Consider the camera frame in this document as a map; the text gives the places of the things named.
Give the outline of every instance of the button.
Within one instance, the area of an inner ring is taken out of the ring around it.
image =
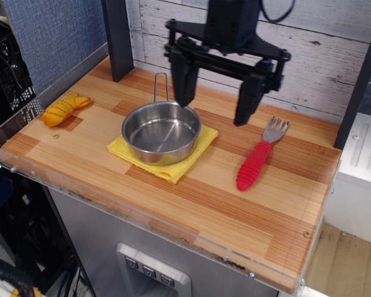
[[[161,274],[161,282],[164,283],[165,285],[167,286],[170,286],[172,288],[174,288],[174,281],[173,279]]]
[[[152,278],[156,277],[155,271],[144,265],[143,265],[143,272],[145,275],[148,275],[149,277],[152,277]]]
[[[125,262],[126,265],[128,265],[129,267],[132,267],[133,269],[139,269],[139,266],[137,265],[137,262],[135,260],[125,256]]]

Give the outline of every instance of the wooden floor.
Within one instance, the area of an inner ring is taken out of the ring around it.
[[[329,297],[371,297],[371,243],[324,224],[305,279]]]

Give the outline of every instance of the metal fork tines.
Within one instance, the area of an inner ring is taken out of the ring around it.
[[[282,138],[284,133],[286,133],[289,125],[289,121],[286,121],[285,119],[280,120],[280,118],[276,118],[275,116],[273,116],[264,130],[264,141],[268,141],[271,144],[275,141],[278,141],[280,138]]]

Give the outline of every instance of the fork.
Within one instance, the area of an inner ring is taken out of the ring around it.
[[[263,133],[263,141],[259,142],[247,157],[237,174],[236,183],[240,191],[251,187],[260,175],[261,169],[272,149],[272,143],[278,141],[286,133],[289,121],[273,116]]]

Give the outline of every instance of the metal pot handle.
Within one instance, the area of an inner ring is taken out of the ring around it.
[[[165,75],[165,79],[166,79],[166,101],[169,101],[168,75],[165,72],[158,72],[158,73],[155,74],[154,102],[156,100],[156,77],[160,74]]]

